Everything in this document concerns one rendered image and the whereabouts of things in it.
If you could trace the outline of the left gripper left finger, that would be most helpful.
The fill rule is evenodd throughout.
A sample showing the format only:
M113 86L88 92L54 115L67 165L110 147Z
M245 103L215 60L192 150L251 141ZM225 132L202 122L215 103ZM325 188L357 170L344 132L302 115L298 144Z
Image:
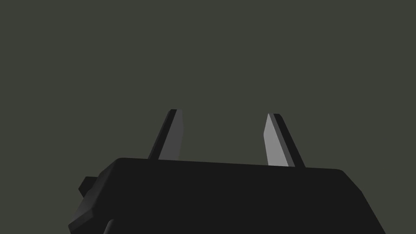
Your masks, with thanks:
M171 109L166 115L148 159L179 160L183 133L183 111Z

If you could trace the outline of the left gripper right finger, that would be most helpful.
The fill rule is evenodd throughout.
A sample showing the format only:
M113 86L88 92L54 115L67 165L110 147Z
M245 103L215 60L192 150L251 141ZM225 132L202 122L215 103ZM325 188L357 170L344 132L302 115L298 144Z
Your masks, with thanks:
M305 167L289 129L280 114L267 114L263 138L267 165Z

